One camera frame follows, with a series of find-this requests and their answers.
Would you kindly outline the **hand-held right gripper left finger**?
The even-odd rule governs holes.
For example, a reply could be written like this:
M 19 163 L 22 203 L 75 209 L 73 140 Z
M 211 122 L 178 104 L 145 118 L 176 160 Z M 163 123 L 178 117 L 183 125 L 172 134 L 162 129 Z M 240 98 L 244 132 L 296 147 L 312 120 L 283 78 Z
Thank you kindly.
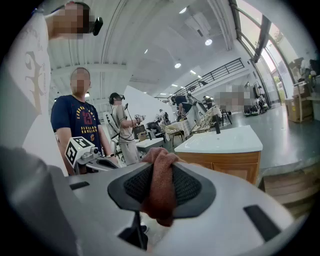
M 86 242 L 93 256 L 145 256 L 148 237 L 141 228 L 142 202 L 149 194 L 153 165 L 146 162 L 71 176 L 73 192 L 88 218 Z

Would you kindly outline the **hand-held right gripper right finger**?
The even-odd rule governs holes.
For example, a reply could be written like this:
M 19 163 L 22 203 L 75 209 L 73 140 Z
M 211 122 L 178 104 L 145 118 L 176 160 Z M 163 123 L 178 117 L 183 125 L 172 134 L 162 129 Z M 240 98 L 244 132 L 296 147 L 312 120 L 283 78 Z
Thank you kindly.
M 293 222 L 290 212 L 255 185 L 237 176 L 200 166 L 195 172 L 213 183 L 211 206 L 194 218 L 176 219 L 152 249 L 157 256 L 238 256 L 265 244 L 246 207 L 257 205 L 282 232 Z

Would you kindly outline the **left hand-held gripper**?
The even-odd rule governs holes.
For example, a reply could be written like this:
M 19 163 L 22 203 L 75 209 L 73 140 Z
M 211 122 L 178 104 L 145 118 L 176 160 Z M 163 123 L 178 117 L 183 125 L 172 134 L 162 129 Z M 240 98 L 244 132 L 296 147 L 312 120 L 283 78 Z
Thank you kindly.
M 71 137 L 65 150 L 65 157 L 76 175 L 81 174 L 81 168 L 85 165 L 88 173 L 108 172 L 119 168 L 108 158 L 99 156 L 98 148 L 82 136 Z

